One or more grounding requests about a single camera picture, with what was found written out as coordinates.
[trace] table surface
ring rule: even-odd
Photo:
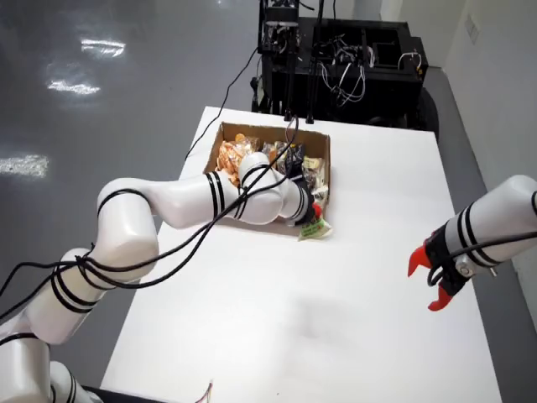
[[[206,108],[196,139],[217,112]],[[203,171],[221,121],[287,124],[224,110],[181,179]],[[102,388],[173,402],[211,380],[213,403],[501,401],[472,283],[433,313],[426,269],[407,278],[412,251],[454,214],[434,134],[300,128],[331,136],[333,234],[298,243],[282,224],[215,226],[179,274],[136,293]],[[161,251],[194,230],[163,224]]]

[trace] wire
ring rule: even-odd
[[[250,65],[250,62],[252,61],[252,58],[253,56],[256,54],[256,52],[258,51],[258,47],[256,46],[256,48],[253,50],[252,54],[250,55],[250,58],[248,59],[248,63],[242,68],[242,70],[239,71],[238,75],[235,77],[235,79],[231,82],[231,84],[229,86],[227,86],[227,89],[226,89],[226,96],[224,97],[224,102],[222,102],[222,106],[220,107],[220,110],[218,111],[218,114],[216,115],[216,117],[214,119],[212,119],[209,124],[207,124],[207,127],[205,128],[205,130],[203,130],[203,133],[201,134],[201,136],[192,144],[192,146],[190,147],[190,149],[188,150],[188,153],[186,153],[186,156],[185,156],[185,160],[189,157],[190,153],[192,152],[192,150],[194,149],[194,147],[199,143],[199,141],[201,139],[203,139],[203,136],[205,136],[205,133],[207,133],[207,130],[209,129],[209,127],[220,117],[220,115],[222,114],[222,110],[224,109],[224,106],[226,105],[226,101],[227,101],[227,97],[229,97],[229,90],[231,89],[232,85],[235,84],[237,82],[237,80],[239,79],[239,77],[242,75],[242,73],[248,68],[248,66]]]
[[[442,278],[444,277],[444,271],[442,270],[438,275],[435,275],[433,277],[433,274],[436,273],[436,271],[439,269],[440,267],[435,267],[431,270],[429,270],[429,273],[427,274],[427,285],[429,287],[432,287],[434,285],[437,285],[438,284],[438,281],[442,280]]]
[[[207,403],[209,403],[209,401],[211,401],[211,390],[212,390],[212,381],[209,383],[209,387],[207,388],[203,396],[200,399],[196,400],[195,403],[201,403],[205,399],[207,399]]]
[[[371,46],[368,46],[369,52],[369,67],[373,68],[375,66],[375,52]]]
[[[252,181],[252,183],[249,186],[246,186],[245,188],[243,188],[243,193],[241,194],[240,197],[237,198],[237,200],[235,202],[231,203],[220,214],[218,214],[211,222],[209,222],[209,223],[205,224],[204,226],[202,226],[201,228],[199,228],[194,234],[192,234],[181,245],[171,249],[168,252],[160,254],[159,256],[156,256],[156,257],[154,257],[152,259],[148,259],[148,260],[145,260],[143,262],[139,262],[137,264],[131,264],[129,266],[123,266],[123,267],[113,267],[113,266],[108,266],[108,265],[105,265],[105,264],[101,264],[101,263],[97,262],[96,260],[94,260],[93,258],[90,258],[88,256],[77,257],[77,259],[75,261],[59,261],[59,262],[54,262],[54,263],[51,263],[51,264],[41,264],[41,263],[35,263],[35,262],[23,262],[21,264],[18,264],[17,266],[15,266],[15,268],[13,268],[12,272],[8,276],[8,280],[6,281],[6,283],[4,283],[2,289],[0,290],[0,296],[2,296],[2,293],[7,289],[9,282],[15,276],[17,271],[19,271],[24,266],[36,267],[36,268],[41,268],[41,269],[50,269],[50,268],[56,267],[56,270],[53,273],[51,273],[50,275],[48,275],[41,283],[39,283],[39,285],[28,296],[23,298],[20,302],[18,302],[17,304],[15,304],[11,308],[9,308],[7,311],[5,311],[2,315],[0,315],[0,322],[5,317],[9,316],[11,313],[13,313],[14,311],[18,310],[21,306],[23,306],[26,303],[28,303],[29,301],[31,301],[39,293],[39,291],[47,284],[47,282],[51,281],[53,278],[58,277],[64,271],[69,270],[69,269],[71,269],[71,268],[73,268],[75,266],[78,266],[79,270],[87,270],[87,271],[91,272],[98,279],[104,281],[105,283],[107,283],[109,285],[114,285],[117,288],[135,289],[135,290],[142,289],[142,288],[148,288],[150,286],[157,285],[157,284],[167,280],[172,275],[176,274],[179,270],[181,270],[190,261],[190,259],[192,259],[192,257],[196,253],[197,249],[201,246],[201,243],[203,242],[203,240],[205,239],[205,237],[207,236],[207,234],[209,233],[211,228],[216,224],[216,222],[218,222],[222,217],[225,217],[234,208],[239,208],[241,206],[241,203],[243,201],[246,201],[249,197],[252,197],[252,196],[254,196],[254,195],[256,195],[256,194],[258,194],[258,193],[260,193],[262,191],[267,191],[267,190],[270,190],[270,189],[274,189],[275,187],[281,185],[286,179],[288,179],[289,174],[290,174],[290,170],[288,172],[286,172],[286,174],[284,175],[284,177],[281,180],[276,181],[272,185],[265,186],[265,187],[262,187],[260,189],[257,189],[255,191],[250,192],[250,189],[252,189],[263,178],[263,176],[269,170],[272,169],[272,167],[274,166],[276,161],[289,150],[291,144],[295,141],[296,135],[297,135],[298,129],[299,129],[299,119],[296,116],[292,117],[291,121],[289,122],[289,125],[285,129],[285,137],[286,137],[286,139],[288,138],[287,132],[288,132],[291,124],[293,123],[293,121],[295,121],[295,130],[294,130],[294,133],[293,133],[293,136],[292,136],[290,142],[288,142],[286,144],[286,146],[276,155],[276,157],[270,162],[270,164],[267,165],[263,169],[261,174],[258,175]],[[198,242],[196,243],[194,248],[186,256],[186,258],[178,266],[176,266],[173,270],[171,270],[166,275],[163,275],[163,276],[159,277],[158,279],[148,281],[148,282],[145,282],[145,283],[139,283],[139,284],[124,284],[124,283],[121,283],[119,281],[115,281],[114,279],[111,279],[111,278],[107,277],[106,275],[104,275],[103,273],[101,273],[101,271],[105,271],[105,272],[127,272],[127,271],[140,269],[140,268],[142,268],[142,267],[144,267],[144,266],[146,266],[148,264],[153,264],[153,263],[155,263],[155,262],[157,262],[157,261],[159,261],[161,259],[164,259],[164,258],[170,256],[171,254],[174,254],[174,253],[178,252],[179,250],[183,249],[184,246],[186,246],[190,242],[192,242],[200,233],[203,233],[203,234],[201,235],[200,239],[198,240]]]
[[[421,67],[421,55],[418,53],[418,52],[408,52],[408,53],[403,53],[401,55],[401,57],[399,57],[399,61],[397,62],[397,68],[399,70],[401,70],[401,60],[405,57],[405,56],[412,56],[412,59],[414,59],[414,56],[418,56],[420,58],[420,63],[418,63],[418,66],[416,67],[416,70],[419,70],[420,67]]]
[[[315,9],[313,7],[308,6],[307,4],[304,4],[303,2],[299,2],[299,3],[303,8],[307,8],[310,11],[315,11]]]
[[[352,89],[352,92],[349,94],[343,89],[341,89],[340,85],[343,83],[342,78],[345,77],[348,67],[345,69],[345,72],[343,73],[343,76],[340,80],[339,86],[331,86],[328,82],[328,70],[326,69],[326,66],[319,62],[319,65],[321,66],[321,78],[323,82],[325,83],[326,87],[330,90],[331,93],[336,94],[336,99],[339,99],[340,97],[344,98],[344,101],[337,104],[337,107],[343,107],[347,102],[360,102],[363,97],[365,96],[366,92],[366,81],[365,81],[365,70],[363,68],[363,65],[360,65],[360,76],[357,78],[356,84],[354,85],[354,88]],[[360,81],[362,81],[362,93],[360,95],[354,95],[354,92],[356,91]]]
[[[362,81],[362,93],[358,96],[358,98],[354,98],[355,95],[354,95],[354,92],[356,91],[357,87],[358,87],[358,84],[360,83],[360,81]],[[366,93],[366,76],[365,76],[365,71],[363,69],[363,66],[361,65],[360,66],[360,76],[358,77],[357,81],[356,81],[356,84],[354,85],[354,88],[352,89],[352,92],[350,95],[348,95],[345,99],[345,101],[339,105],[338,107],[342,107],[343,105],[345,105],[347,102],[360,102],[364,95]]]
[[[259,56],[259,60],[258,60],[258,65],[257,67],[255,68],[255,76],[257,77],[257,79],[259,80],[259,64],[261,63],[261,59],[263,58],[263,55],[260,55]]]

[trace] cable bundle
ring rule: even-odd
[[[326,87],[330,90],[330,93],[334,94],[336,96],[336,106],[337,107],[343,107],[347,102],[360,102],[363,97],[366,94],[366,75],[365,71],[363,69],[363,65],[360,65],[360,76],[356,80],[356,83],[354,84],[354,87],[352,88],[351,93],[349,94],[345,90],[341,88],[341,85],[343,84],[343,81],[345,80],[345,76],[347,75],[347,72],[349,68],[351,67],[352,63],[349,63],[347,65],[347,68],[343,72],[343,75],[341,76],[341,80],[339,81],[339,84],[335,86],[331,86],[328,81],[328,70],[326,69],[326,66],[319,62],[319,65],[321,66],[321,77],[324,81]],[[360,81],[362,82],[362,91],[360,95],[354,95],[356,92]]]
[[[362,58],[362,46],[357,44],[347,44],[343,40],[345,34],[336,35],[332,39],[326,42],[320,42],[318,45],[321,48],[327,46],[331,47],[331,54],[327,53],[325,50],[319,50],[319,55],[332,58],[332,65],[345,65],[347,63],[352,63],[354,65],[358,64]],[[375,66],[376,62],[375,52],[371,46],[368,46],[368,65],[370,68]]]

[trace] glossy floor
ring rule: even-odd
[[[109,180],[179,176],[203,107],[220,105],[253,51],[257,12],[254,0],[0,2],[0,280],[23,259],[89,246]],[[228,107],[250,108],[254,71],[252,63]],[[460,210],[485,188],[446,77],[431,69],[426,86]],[[24,271],[0,309],[43,275]],[[475,285],[504,401],[537,401],[537,337],[512,267]],[[82,383],[100,384],[132,296],[109,293],[53,348]]]

